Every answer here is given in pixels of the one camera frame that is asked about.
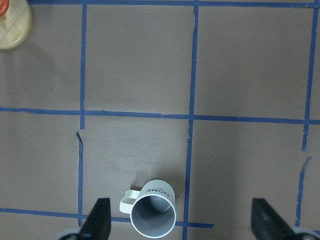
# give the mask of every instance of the mug rim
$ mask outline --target mug rim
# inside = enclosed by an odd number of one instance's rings
[[[130,213],[130,220],[131,220],[131,223],[132,223],[134,229],[135,229],[138,233],[140,233],[141,235],[143,235],[143,236],[145,236],[145,237],[147,237],[147,238],[158,239],[158,238],[162,238],[162,237],[168,235],[168,234],[174,229],[174,227],[175,227],[175,225],[176,225],[176,222],[177,222],[176,206],[173,205],[172,202],[169,201],[169,200],[168,200],[166,197],[164,197],[164,196],[161,196],[161,195],[156,194],[156,193],[148,193],[148,194],[142,195],[141,197],[139,197],[139,198],[136,199],[136,201],[135,201],[134,204],[132,205],[132,210],[134,209],[134,207],[135,207],[135,205],[136,205],[137,202],[139,202],[141,199],[143,199],[143,198],[145,198],[145,197],[150,197],[150,196],[160,197],[160,198],[166,200],[166,201],[171,205],[171,208],[173,209],[173,213],[174,213],[174,221],[173,221],[173,224],[172,224],[170,230],[168,230],[165,234],[162,234],[162,235],[160,235],[160,236],[149,236],[149,235],[146,235],[146,234],[142,233],[141,231],[139,231],[139,230],[136,228],[136,225],[135,225],[134,222],[132,221],[132,211],[131,211],[131,213]]]

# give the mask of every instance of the blue grid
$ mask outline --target blue grid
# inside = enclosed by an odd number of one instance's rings
[[[214,224],[189,222],[189,197],[190,197],[190,177],[192,161],[192,142],[194,120],[201,121],[227,121],[227,122],[247,122],[247,123],[276,123],[276,124],[296,124],[303,126],[302,151],[306,151],[309,125],[320,125],[320,119],[310,119],[310,101],[313,84],[313,72],[315,62],[316,38],[318,27],[319,0],[314,3],[280,3],[280,2],[232,2],[232,1],[167,1],[167,0],[29,0],[32,5],[82,5],[82,32],[81,32],[81,62],[80,62],[80,109],[79,110],[51,110],[33,108],[11,108],[0,106],[0,112],[24,112],[39,115],[75,115],[80,117],[80,129],[85,128],[86,116],[118,116],[118,117],[137,117],[137,118],[159,118],[159,119],[185,119],[188,120],[188,141],[185,171],[185,197],[183,221],[177,221],[176,226],[183,227],[182,240],[187,240],[188,228],[207,228],[212,229]],[[148,112],[123,112],[123,111],[100,111],[85,110],[85,80],[86,80],[86,34],[87,34],[87,5],[154,5],[154,6],[193,6],[195,26],[192,39],[192,63],[191,63],[191,82],[190,82],[190,102],[189,114],[162,114]],[[305,99],[304,119],[289,118],[270,118],[270,117],[243,117],[243,116],[214,116],[214,115],[195,115],[195,88],[197,70],[197,47],[198,47],[198,18],[199,7],[246,7],[246,8],[312,8],[311,41],[309,53],[309,66],[307,78],[307,91]],[[0,212],[14,214],[28,214],[36,216],[50,216],[60,218],[77,219],[79,226],[88,215],[82,213],[83,202],[83,143],[79,133],[76,133],[79,140],[79,167],[78,167],[78,213],[63,213],[51,211],[36,211],[14,208],[1,208]],[[311,158],[308,158],[303,170],[300,172],[298,185],[298,199],[296,207],[295,225],[300,225],[301,204],[303,199],[304,176]],[[112,217],[113,222],[130,223],[130,218]]]

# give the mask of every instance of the white mug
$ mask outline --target white mug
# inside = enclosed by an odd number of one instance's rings
[[[128,199],[136,200],[129,204]],[[147,182],[141,191],[126,191],[119,209],[130,214],[135,230],[147,238],[164,237],[176,224],[175,192],[169,183],[162,180]]]

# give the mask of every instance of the mug handle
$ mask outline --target mug handle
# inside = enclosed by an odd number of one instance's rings
[[[140,191],[136,190],[128,190],[125,192],[124,198],[120,201],[120,212],[124,214],[131,214],[133,204],[127,203],[128,199],[137,199],[139,196]]]

